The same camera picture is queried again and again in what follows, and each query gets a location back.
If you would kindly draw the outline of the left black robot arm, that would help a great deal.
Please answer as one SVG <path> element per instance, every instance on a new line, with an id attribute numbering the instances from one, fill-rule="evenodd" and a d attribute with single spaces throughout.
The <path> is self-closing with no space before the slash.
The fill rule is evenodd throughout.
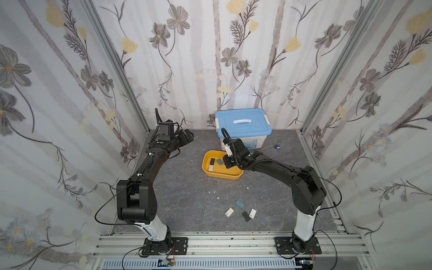
<path id="1" fill-rule="evenodd" d="M 109 201 L 116 200 L 117 216 L 126 225 L 139 228 L 146 236 L 140 256 L 149 256 L 152 251 L 160 255 L 174 253 L 172 234 L 157 216 L 158 203 L 154 191 L 154 181 L 172 153 L 181 152 L 181 147 L 194 140 L 194 134 L 183 129 L 172 120 L 163 121 L 155 109 L 156 128 L 145 149 L 146 157 L 142 164 L 127 180 L 120 180 L 116 192 Z"/>

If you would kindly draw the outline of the blue lidded storage box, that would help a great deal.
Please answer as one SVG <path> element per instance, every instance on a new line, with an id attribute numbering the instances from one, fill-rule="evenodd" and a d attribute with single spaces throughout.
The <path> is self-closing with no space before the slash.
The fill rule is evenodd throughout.
<path id="1" fill-rule="evenodd" d="M 222 151 L 225 151 L 222 128 L 225 128 L 234 140 L 240 138 L 248 149 L 259 149 L 272 127 L 265 112 L 259 108 L 218 111 L 215 122 Z"/>

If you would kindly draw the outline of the yellow plastic tub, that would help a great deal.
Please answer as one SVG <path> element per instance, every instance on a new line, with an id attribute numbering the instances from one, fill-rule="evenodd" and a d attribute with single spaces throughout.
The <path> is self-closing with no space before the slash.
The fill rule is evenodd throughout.
<path id="1" fill-rule="evenodd" d="M 204 155 L 204 159 L 202 161 L 202 169 L 204 173 L 209 177 L 215 177 L 215 178 L 222 178 L 226 180 L 238 180 L 242 175 L 243 171 L 238 169 L 238 167 L 233 166 L 232 168 L 228 169 L 223 163 L 223 165 L 219 165 L 217 163 L 218 159 L 223 160 L 223 157 L 226 155 L 226 152 L 224 151 L 217 151 L 217 150 L 210 150 Z M 216 163 L 214 165 L 213 172 L 209 172 L 209 166 L 210 161 L 212 159 L 216 160 Z"/>

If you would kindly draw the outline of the small circuit board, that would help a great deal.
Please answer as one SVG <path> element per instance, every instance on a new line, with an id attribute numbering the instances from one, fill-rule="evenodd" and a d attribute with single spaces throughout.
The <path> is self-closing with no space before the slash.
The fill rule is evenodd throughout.
<path id="1" fill-rule="evenodd" d="M 174 267 L 175 260 L 174 259 L 159 259 L 158 267 Z"/>

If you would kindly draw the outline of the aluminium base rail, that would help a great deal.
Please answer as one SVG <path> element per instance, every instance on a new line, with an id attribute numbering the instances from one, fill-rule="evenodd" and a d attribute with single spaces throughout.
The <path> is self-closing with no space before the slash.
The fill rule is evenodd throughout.
<path id="1" fill-rule="evenodd" d="M 92 270 L 375 270 L 360 235 L 319 232 L 304 253 L 292 251 L 290 232 L 175 232 L 186 238 L 177 254 L 152 251 L 140 256 L 146 237 L 124 233 L 100 236 L 91 256 Z M 174 267 L 158 267 L 174 259 Z"/>

